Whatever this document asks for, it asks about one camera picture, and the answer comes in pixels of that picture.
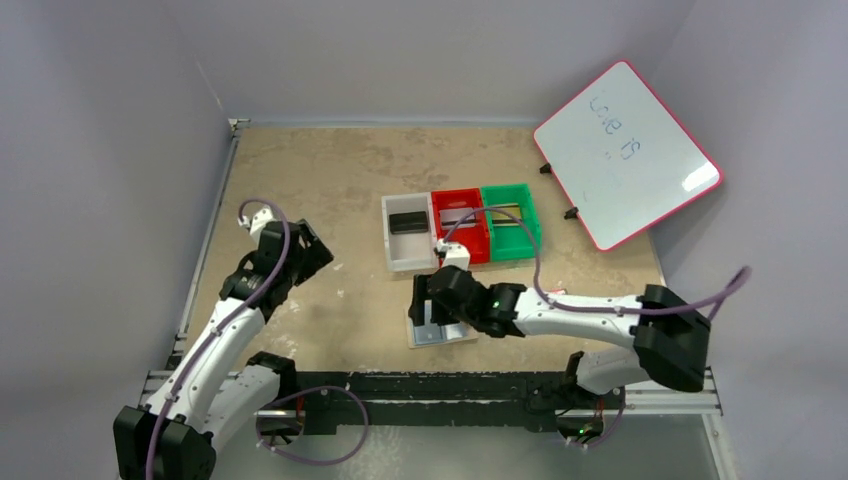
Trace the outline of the beige card holder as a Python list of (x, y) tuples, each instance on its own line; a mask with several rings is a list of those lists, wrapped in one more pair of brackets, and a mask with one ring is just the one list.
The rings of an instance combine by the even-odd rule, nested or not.
[(410, 349), (472, 342), (479, 338), (479, 333), (464, 323), (445, 326), (433, 323), (432, 314), (432, 302), (426, 300), (423, 304), (424, 324), (415, 326), (411, 319), (407, 320), (407, 337)]

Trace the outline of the silver credit card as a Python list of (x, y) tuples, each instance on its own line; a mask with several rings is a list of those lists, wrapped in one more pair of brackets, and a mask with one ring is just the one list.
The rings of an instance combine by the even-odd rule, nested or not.
[(445, 232), (454, 227), (473, 228), (476, 224), (477, 215), (473, 212), (473, 208), (451, 208), (439, 211), (439, 225)]

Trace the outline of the green plastic bin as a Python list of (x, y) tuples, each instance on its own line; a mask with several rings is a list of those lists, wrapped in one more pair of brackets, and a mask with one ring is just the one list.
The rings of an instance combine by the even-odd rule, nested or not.
[(486, 211), (490, 232), (490, 258), (493, 262), (532, 259), (533, 242), (511, 216), (520, 220), (541, 248), (542, 230), (531, 190), (527, 184), (490, 185), (481, 188), (483, 205), (499, 209)]

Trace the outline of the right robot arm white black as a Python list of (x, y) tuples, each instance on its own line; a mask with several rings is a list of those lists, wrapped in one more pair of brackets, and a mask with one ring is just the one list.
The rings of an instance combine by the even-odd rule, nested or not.
[(647, 285), (640, 295), (588, 297), (537, 292), (523, 284), (485, 286), (446, 266), (416, 274), (408, 316), (415, 326), (465, 323), (493, 338), (558, 335), (609, 344), (573, 355), (568, 376), (595, 395), (652, 380), (671, 390), (703, 390), (710, 321), (673, 291)]

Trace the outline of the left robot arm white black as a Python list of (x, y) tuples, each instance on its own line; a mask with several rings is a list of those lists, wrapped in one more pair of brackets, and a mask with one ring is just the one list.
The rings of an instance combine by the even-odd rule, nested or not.
[(217, 456), (253, 411), (270, 402), (294, 363), (262, 354), (226, 388), (233, 363), (289, 291), (334, 259), (304, 219), (263, 210), (246, 221), (256, 243), (224, 280), (201, 336), (163, 385), (113, 422), (122, 479), (208, 479)]

